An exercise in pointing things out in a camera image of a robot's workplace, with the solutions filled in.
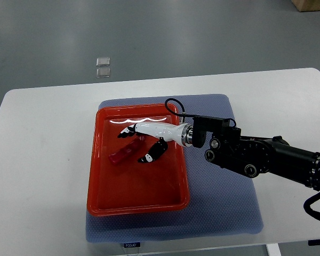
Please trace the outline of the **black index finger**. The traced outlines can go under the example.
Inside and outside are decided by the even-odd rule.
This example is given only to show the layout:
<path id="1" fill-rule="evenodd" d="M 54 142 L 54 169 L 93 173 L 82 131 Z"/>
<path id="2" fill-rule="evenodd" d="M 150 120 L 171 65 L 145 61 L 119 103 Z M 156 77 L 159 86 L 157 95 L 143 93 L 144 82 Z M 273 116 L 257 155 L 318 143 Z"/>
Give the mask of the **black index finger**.
<path id="1" fill-rule="evenodd" d="M 135 135 L 136 134 L 135 127 L 136 127 L 135 124 L 127 126 L 126 128 L 124 128 L 120 132 L 120 134 L 117 137 L 118 138 L 127 138 L 127 137 L 131 137 L 131 136 Z"/>

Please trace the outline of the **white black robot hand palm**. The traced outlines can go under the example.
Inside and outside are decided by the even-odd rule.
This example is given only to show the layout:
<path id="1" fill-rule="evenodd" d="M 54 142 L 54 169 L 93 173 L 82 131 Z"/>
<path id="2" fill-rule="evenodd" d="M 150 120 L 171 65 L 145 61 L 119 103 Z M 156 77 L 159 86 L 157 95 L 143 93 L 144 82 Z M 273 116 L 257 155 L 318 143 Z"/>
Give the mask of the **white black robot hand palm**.
<path id="1" fill-rule="evenodd" d="M 175 141 L 180 146 L 188 146 L 188 124 L 174 125 L 163 122 L 141 122 L 135 125 L 138 133 L 150 135 L 155 138 L 163 138 L 165 142 Z"/>

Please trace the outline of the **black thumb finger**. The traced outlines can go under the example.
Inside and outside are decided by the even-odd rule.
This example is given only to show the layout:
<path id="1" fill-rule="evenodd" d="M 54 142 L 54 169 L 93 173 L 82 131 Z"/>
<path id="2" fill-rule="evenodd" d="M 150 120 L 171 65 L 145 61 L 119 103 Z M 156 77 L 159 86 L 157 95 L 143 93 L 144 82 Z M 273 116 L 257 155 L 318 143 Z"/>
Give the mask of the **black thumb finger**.
<path id="1" fill-rule="evenodd" d="M 167 142 L 160 138 L 156 143 L 154 143 L 149 151 L 142 157 L 138 159 L 138 163 L 151 163 L 158 160 L 168 149 Z"/>

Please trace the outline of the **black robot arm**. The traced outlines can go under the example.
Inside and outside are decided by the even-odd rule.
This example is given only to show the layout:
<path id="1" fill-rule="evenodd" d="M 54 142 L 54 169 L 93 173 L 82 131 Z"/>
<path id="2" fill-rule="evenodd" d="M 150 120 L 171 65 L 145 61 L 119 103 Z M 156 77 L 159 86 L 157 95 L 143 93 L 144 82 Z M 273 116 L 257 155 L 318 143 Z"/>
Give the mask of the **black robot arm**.
<path id="1" fill-rule="evenodd" d="M 272 173 L 317 191 L 304 202 L 303 208 L 308 215 L 320 221 L 320 212 L 311 207 L 320 200 L 320 153 L 292 147 L 281 136 L 242 136 L 232 118 L 190 115 L 185 111 L 176 113 L 171 110 L 170 113 L 180 118 L 180 124 L 144 121 L 121 130 L 119 138 L 148 135 L 157 139 L 138 159 L 139 163 L 158 160 L 168 149 L 170 141 L 182 147 L 202 148 L 207 133 L 211 133 L 210 147 L 204 153 L 209 163 L 248 178 Z"/>

